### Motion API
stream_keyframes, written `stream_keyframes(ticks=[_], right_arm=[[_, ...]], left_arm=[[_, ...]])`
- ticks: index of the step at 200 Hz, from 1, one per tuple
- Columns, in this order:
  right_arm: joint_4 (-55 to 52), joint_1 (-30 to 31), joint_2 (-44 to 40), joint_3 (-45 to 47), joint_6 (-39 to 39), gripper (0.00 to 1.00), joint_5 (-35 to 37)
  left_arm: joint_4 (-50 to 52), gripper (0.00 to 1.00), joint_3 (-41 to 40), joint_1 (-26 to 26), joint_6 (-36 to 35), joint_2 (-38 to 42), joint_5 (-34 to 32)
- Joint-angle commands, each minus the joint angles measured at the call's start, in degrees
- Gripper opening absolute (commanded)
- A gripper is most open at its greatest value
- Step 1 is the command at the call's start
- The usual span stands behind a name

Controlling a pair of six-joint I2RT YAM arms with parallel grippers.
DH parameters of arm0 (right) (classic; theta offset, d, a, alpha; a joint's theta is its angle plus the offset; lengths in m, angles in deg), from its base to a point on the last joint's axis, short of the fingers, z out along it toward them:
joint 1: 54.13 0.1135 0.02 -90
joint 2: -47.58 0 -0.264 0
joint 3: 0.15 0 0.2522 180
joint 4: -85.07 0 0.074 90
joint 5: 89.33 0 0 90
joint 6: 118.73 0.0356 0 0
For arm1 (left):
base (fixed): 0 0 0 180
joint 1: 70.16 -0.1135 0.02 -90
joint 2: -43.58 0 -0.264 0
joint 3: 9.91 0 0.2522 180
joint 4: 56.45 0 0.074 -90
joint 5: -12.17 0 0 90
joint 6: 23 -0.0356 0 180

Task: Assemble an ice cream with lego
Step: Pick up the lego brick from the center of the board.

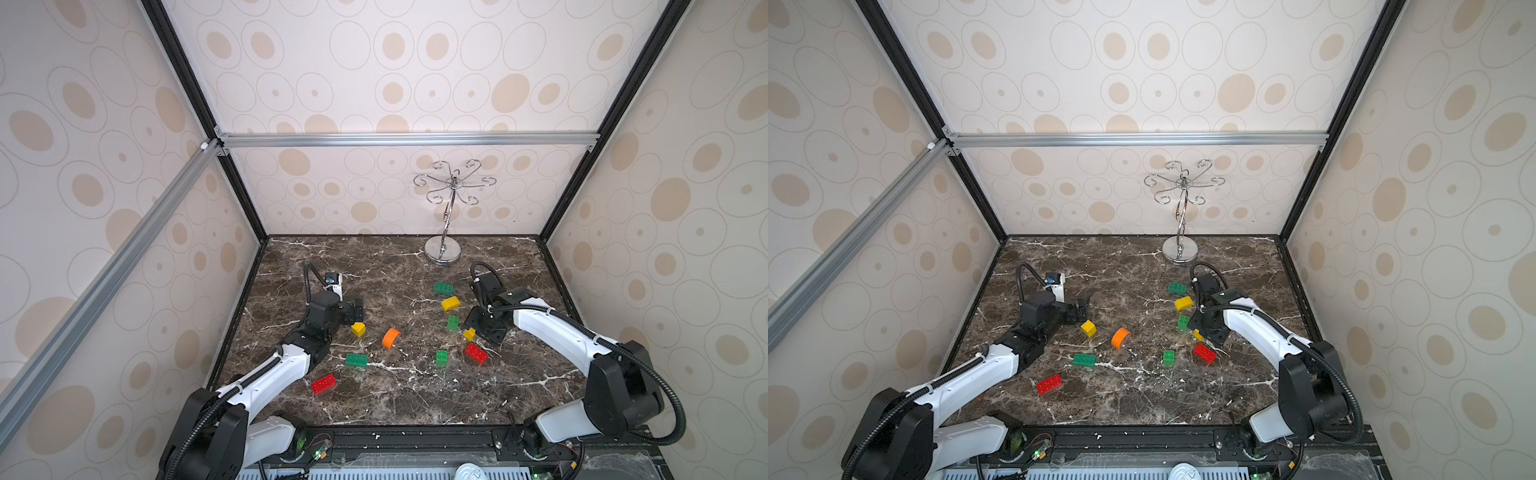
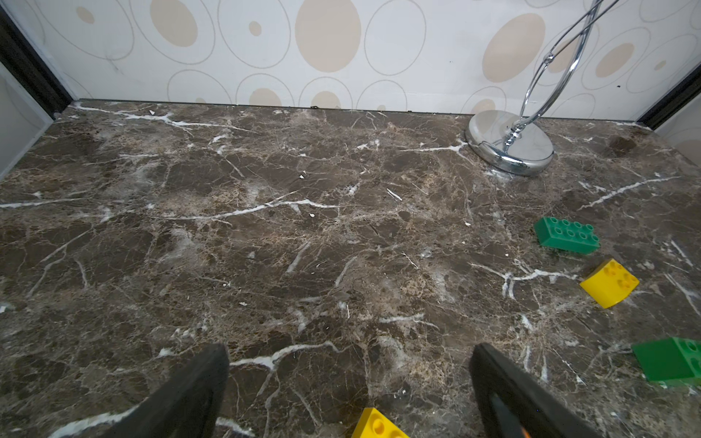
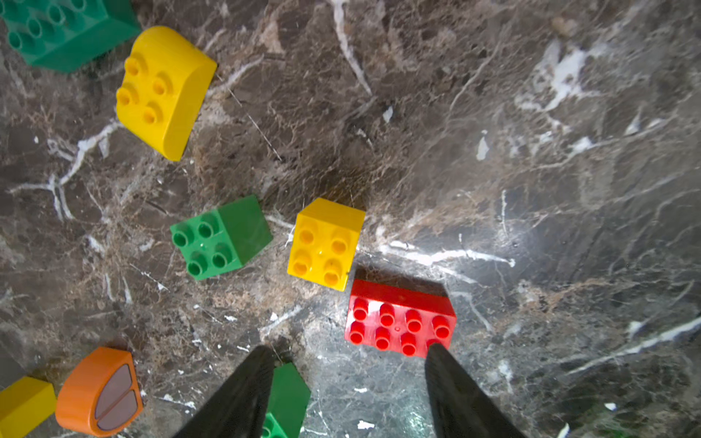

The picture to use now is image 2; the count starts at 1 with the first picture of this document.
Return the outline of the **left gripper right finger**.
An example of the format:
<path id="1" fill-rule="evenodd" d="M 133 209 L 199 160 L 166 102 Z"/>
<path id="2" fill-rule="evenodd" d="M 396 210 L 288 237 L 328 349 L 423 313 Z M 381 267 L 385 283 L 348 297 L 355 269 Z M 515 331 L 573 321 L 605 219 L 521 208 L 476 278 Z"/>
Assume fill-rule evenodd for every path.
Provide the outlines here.
<path id="1" fill-rule="evenodd" d="M 469 371 L 488 437 L 600 435 L 489 343 L 476 345 Z"/>

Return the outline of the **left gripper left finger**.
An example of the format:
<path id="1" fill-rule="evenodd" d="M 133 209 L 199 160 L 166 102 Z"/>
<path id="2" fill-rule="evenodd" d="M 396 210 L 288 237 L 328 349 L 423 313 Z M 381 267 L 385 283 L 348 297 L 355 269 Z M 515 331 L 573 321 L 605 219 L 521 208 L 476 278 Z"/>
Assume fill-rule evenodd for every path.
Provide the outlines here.
<path id="1" fill-rule="evenodd" d="M 226 390 L 229 358 L 206 346 L 104 437 L 211 437 Z"/>

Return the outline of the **yellow square lego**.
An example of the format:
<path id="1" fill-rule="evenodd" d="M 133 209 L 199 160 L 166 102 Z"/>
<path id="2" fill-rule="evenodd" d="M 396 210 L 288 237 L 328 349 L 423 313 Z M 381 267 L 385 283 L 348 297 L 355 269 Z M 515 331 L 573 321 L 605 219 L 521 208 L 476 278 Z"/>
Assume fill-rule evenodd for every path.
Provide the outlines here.
<path id="1" fill-rule="evenodd" d="M 637 277 L 611 258 L 602 262 L 580 286 L 602 308 L 611 308 L 629 297 L 639 284 Z"/>
<path id="2" fill-rule="evenodd" d="M 408 438 L 408 435 L 377 409 L 365 408 L 352 438 Z"/>

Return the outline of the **yellow square lego back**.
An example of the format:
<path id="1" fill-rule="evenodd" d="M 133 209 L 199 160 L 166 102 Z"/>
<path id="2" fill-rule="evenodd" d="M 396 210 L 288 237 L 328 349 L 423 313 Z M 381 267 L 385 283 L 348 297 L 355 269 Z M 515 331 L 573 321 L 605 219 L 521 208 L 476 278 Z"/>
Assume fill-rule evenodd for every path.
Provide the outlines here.
<path id="1" fill-rule="evenodd" d="M 602 308 L 611 308 L 629 297 L 639 284 L 637 277 L 611 258 L 602 262 L 580 286 Z"/>

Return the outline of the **green long lego back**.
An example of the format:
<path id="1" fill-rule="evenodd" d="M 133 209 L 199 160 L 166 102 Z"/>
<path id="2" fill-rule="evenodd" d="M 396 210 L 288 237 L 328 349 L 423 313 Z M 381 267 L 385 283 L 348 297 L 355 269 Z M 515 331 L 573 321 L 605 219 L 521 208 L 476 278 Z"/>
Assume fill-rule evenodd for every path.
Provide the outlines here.
<path id="1" fill-rule="evenodd" d="M 534 224 L 541 246 L 588 255 L 600 248 L 600 239 L 591 224 L 546 216 Z"/>

